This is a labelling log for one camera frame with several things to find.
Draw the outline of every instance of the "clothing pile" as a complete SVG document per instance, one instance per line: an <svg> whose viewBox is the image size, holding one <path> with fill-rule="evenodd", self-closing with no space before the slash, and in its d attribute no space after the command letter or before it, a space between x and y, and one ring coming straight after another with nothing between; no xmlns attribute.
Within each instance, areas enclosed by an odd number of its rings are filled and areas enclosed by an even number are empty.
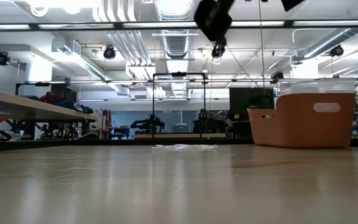
<svg viewBox="0 0 358 224"><path fill-rule="evenodd" d="M45 103L50 103L52 105L61 106L64 108L84 112L86 114L93 113L93 110L87 106L80 105L79 103L72 102L62 96L54 95L52 92L47 92L45 96L41 96L39 99L36 96L23 96L26 98L30 98L32 100L39 100Z"/></svg>

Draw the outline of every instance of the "orange bin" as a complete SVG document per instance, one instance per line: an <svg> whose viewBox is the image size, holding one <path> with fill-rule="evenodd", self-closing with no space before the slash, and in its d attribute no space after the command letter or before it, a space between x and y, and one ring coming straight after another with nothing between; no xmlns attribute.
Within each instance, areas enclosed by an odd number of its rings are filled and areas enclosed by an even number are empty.
<svg viewBox="0 0 358 224"><path fill-rule="evenodd" d="M347 147L355 94L280 96L277 110L248 109L255 144L291 148Z"/></svg>

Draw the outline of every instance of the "ceiling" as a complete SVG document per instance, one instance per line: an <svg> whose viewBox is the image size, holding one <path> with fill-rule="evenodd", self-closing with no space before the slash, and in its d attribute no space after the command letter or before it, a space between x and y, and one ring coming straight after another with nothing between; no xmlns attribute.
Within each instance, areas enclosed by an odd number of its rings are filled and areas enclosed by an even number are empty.
<svg viewBox="0 0 358 224"><path fill-rule="evenodd" d="M179 4L180 1L172 1L172 4ZM263 20L267 19L358 19L358 0L306 0L304 3L289 12L283 10L280 1L260 3ZM233 5L230 15L234 20L259 20L259 2L237 0ZM138 21L156 20L153 4L135 3L135 16ZM25 2L0 1L0 23L8 22L94 22L91 9L83 9L75 15L67 14L63 9L51 9L43 17L34 17L30 7ZM189 72L201 72L208 70L211 79L232 79L247 78L245 70L251 78L260 78L263 72L270 75L273 70L268 70L277 60L282 59L281 55L290 55L292 49L304 50L324 39L335 30L298 30L295 33L293 43L292 29L247 29L229 30L226 34L226 53L219 65L212 63L209 54L211 42L200 32L198 36L191 38L191 58ZM160 37L153 37L153 33L159 30L142 30L142 37L147 51L154 62L164 58ZM57 35L64 35L68 39L77 40L82 48L82 54L102 70L110 74L111 78L128 79L126 76L126 61L117 53L114 60L105 60L103 51L106 45L111 44L104 32L0 32L0 44L27 44L41 51L57 62L59 69L54 69L55 77L71 77L72 80L89 79L89 74L82 68L70 62L59 61L56 55L51 52L52 39ZM340 72L346 68L358 68L358 35L342 43L344 55L333 58L319 57L319 75L330 77L332 73ZM283 70L285 77L290 77L291 66L288 57L284 57L278 64ZM358 70L347 74L348 77L358 77ZM199 84L189 84L190 88L197 88ZM214 83L214 88L225 88L228 83ZM106 86L88 86L86 91L106 91Z"/></svg>

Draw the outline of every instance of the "table surface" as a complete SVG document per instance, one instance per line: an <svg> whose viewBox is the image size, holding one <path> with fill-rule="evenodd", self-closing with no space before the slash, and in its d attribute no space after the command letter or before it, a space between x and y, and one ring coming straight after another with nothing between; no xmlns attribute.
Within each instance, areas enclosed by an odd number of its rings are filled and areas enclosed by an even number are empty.
<svg viewBox="0 0 358 224"><path fill-rule="evenodd" d="M55 106L3 92L0 92L0 117L45 121L87 119L91 122L98 119L97 116L92 114L84 114L79 111L62 108L61 106Z"/></svg>
<svg viewBox="0 0 358 224"><path fill-rule="evenodd" d="M358 223L358 148L0 152L0 223L112 222Z"/></svg>

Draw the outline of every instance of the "orange plastic basket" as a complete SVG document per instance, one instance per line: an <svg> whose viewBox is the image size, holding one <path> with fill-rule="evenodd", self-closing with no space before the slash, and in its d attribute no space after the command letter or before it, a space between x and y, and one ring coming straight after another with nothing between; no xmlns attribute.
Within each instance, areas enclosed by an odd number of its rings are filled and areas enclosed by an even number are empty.
<svg viewBox="0 0 358 224"><path fill-rule="evenodd" d="M354 100L353 93L301 93L280 96L277 110L248 109L254 142L292 148L347 147Z"/></svg>

